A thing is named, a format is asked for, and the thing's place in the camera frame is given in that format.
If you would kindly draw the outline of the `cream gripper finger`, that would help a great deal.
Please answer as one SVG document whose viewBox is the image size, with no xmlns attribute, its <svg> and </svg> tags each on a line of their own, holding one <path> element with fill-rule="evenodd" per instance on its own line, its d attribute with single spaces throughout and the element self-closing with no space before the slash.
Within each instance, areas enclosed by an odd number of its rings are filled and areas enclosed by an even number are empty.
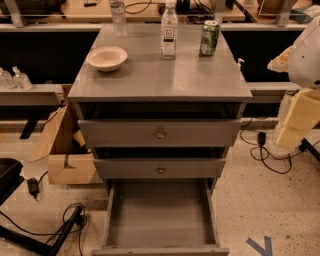
<svg viewBox="0 0 320 256">
<path fill-rule="evenodd" d="M 287 92 L 280 103 L 274 146 L 280 150 L 294 150 L 319 122 L 319 90 L 304 88 L 296 93 Z"/>
<path fill-rule="evenodd" d="M 277 57 L 272 59 L 268 65 L 267 68 L 274 72 L 287 72 L 288 71 L 288 64 L 289 64 L 289 55 L 291 52 L 291 48 L 288 47 L 285 49 L 281 54 L 279 54 Z"/>
</svg>

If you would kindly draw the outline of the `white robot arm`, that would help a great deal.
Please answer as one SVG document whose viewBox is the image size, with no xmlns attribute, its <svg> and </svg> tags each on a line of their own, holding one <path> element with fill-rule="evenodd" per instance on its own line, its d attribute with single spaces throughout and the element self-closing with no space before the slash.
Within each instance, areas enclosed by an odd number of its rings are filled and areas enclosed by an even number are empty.
<svg viewBox="0 0 320 256">
<path fill-rule="evenodd" d="M 284 155 L 293 152 L 320 121 L 320 17 L 313 18 L 267 68 L 287 72 L 289 80 L 300 87 L 296 93 L 285 93 L 278 111 L 271 149 Z"/>
</svg>

